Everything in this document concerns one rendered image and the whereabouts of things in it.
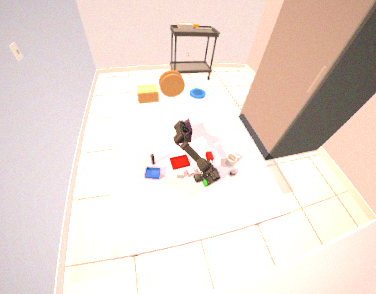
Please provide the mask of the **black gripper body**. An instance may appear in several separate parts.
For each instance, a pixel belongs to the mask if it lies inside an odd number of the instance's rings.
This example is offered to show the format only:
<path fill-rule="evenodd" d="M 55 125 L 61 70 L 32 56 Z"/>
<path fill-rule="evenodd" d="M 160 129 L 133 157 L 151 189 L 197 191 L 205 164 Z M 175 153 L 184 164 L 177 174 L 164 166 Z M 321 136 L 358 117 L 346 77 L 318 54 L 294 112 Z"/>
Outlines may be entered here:
<path fill-rule="evenodd" d="M 217 168 L 215 168 L 215 170 L 218 172 L 218 174 L 219 174 L 219 171 L 217 170 Z M 206 175 L 205 174 L 202 174 L 201 176 L 199 175 L 199 173 L 197 173 L 197 174 L 194 174 L 194 179 L 195 179 L 195 181 L 196 181 L 196 183 L 199 183 L 199 182 L 201 182 L 203 179 L 204 179 L 204 177 L 205 177 Z"/>

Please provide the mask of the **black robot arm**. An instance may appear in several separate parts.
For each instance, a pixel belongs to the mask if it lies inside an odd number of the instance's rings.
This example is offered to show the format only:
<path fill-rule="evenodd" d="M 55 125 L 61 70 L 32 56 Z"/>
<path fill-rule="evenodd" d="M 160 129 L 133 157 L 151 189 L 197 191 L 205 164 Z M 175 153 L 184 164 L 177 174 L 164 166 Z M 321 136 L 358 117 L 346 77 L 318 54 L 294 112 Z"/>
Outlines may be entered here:
<path fill-rule="evenodd" d="M 208 185 L 211 185 L 221 179 L 221 176 L 215 170 L 214 165 L 204 158 L 201 158 L 189 145 L 188 137 L 185 133 L 189 131 L 188 125 L 185 126 L 183 120 L 179 120 L 175 125 L 176 135 L 174 136 L 175 143 L 181 147 L 185 152 L 197 163 L 199 170 L 205 174 L 204 180 L 206 180 Z M 179 145 L 182 141 L 185 141 L 182 145 Z M 207 176 L 209 175 L 209 176 Z"/>

